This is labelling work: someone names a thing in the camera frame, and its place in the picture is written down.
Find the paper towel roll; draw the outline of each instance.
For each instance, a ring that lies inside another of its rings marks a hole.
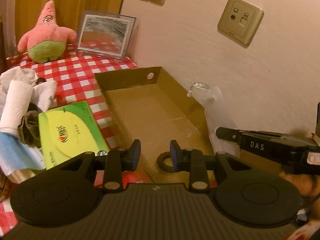
[[[0,120],[0,132],[18,135],[18,125],[21,118],[28,111],[32,86],[17,80],[12,80],[9,85],[7,98]]]

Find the plastic bag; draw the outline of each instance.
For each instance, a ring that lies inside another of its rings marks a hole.
[[[234,142],[218,139],[216,130],[219,127],[226,127],[237,129],[235,122],[230,116],[228,109],[224,103],[222,93],[218,86],[213,89],[205,83],[195,82],[188,92],[188,97],[192,96],[194,88],[199,88],[205,91],[203,96],[202,105],[205,111],[205,118],[209,130],[209,138],[211,145],[215,152],[227,152],[233,156],[240,157],[240,148]]]

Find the blue cloth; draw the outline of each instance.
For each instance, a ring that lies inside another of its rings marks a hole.
[[[8,176],[15,170],[43,170],[45,162],[36,147],[29,147],[18,138],[0,132],[0,166],[3,173]]]

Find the finger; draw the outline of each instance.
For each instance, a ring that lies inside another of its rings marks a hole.
[[[315,180],[311,175],[293,175],[281,172],[279,176],[295,185],[303,196],[315,196],[320,192],[318,179]]]

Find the white towel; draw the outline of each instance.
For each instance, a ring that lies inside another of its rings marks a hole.
[[[51,105],[54,94],[56,93],[56,88],[57,82],[54,80],[49,80],[36,85],[33,88],[31,103],[38,106],[42,112],[47,111]]]
[[[29,107],[32,85],[12,80],[9,85],[5,106],[0,120],[0,132],[19,137],[18,125]]]
[[[1,79],[1,91],[6,94],[8,92],[9,85],[12,80],[19,80],[34,86],[35,82],[38,79],[38,76],[33,69],[29,69],[29,68],[22,69],[19,66],[17,66],[3,72],[0,76],[0,79]]]

